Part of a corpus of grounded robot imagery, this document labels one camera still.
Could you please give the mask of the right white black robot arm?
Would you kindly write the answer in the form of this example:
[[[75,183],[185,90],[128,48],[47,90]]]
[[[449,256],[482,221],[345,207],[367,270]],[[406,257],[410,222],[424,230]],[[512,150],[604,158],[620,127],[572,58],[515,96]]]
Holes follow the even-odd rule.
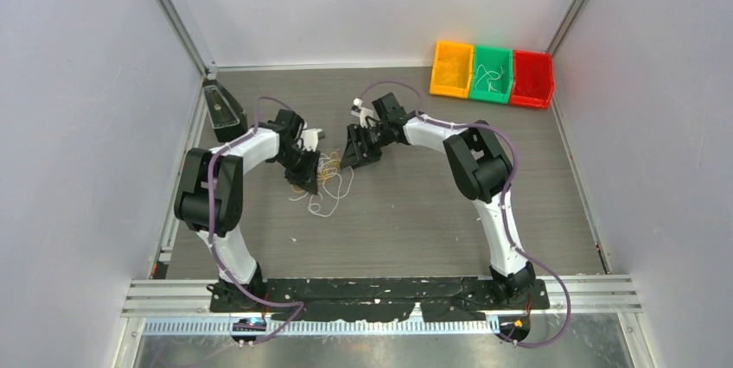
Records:
[[[358,121],[347,127],[342,166],[360,168],[374,163],[381,158],[383,148],[393,143],[445,155],[457,189],[479,214],[489,246],[489,287],[494,299],[505,308],[515,308],[524,301],[536,274],[513,216],[515,171],[500,135],[483,121],[455,124],[408,112],[391,93],[374,100],[371,108],[356,98],[351,112]]]

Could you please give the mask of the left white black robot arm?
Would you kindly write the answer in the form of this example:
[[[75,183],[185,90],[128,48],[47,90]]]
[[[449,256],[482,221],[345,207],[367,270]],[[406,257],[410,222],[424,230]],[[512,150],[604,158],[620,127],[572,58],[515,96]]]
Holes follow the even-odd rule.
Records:
[[[317,194],[321,158],[320,128],[310,128],[294,111],[282,109],[230,142],[212,149],[193,148],[184,156],[174,215],[210,250],[219,280],[210,290],[245,311],[267,304],[267,286],[258,261],[248,250],[240,221],[244,177],[261,163],[278,163],[289,184]]]

